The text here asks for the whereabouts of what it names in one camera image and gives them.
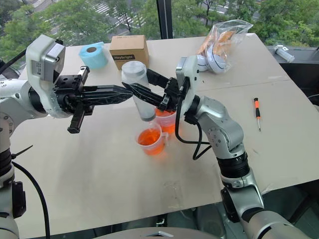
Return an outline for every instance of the blue tape roll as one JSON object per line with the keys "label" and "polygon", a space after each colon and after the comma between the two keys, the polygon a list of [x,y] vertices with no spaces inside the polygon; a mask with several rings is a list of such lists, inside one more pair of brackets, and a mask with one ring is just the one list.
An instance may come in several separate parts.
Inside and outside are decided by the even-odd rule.
{"label": "blue tape roll", "polygon": [[90,69],[101,68],[108,62],[103,53],[103,42],[83,46],[79,56]]}

